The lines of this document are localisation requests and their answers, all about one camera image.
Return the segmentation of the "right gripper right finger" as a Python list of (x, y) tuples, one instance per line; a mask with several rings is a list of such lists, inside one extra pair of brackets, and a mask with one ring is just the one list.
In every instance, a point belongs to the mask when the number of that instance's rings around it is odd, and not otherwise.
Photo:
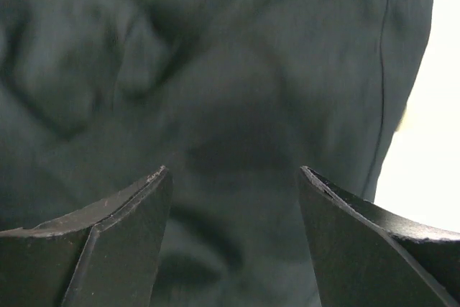
[(323, 306), (459, 305), (459, 234), (398, 216), (307, 167), (298, 190)]

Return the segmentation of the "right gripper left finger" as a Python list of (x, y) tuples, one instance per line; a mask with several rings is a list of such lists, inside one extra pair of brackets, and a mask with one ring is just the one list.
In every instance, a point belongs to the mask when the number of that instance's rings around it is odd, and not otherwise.
[(170, 212), (167, 168), (32, 229), (1, 233), (3, 306), (148, 306)]

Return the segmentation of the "black t-shirt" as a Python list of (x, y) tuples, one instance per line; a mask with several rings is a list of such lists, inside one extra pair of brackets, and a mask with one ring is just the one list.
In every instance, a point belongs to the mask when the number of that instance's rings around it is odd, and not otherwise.
[(160, 166), (152, 306), (319, 306), (294, 174), (373, 199), (433, 0), (1, 0), (1, 228)]

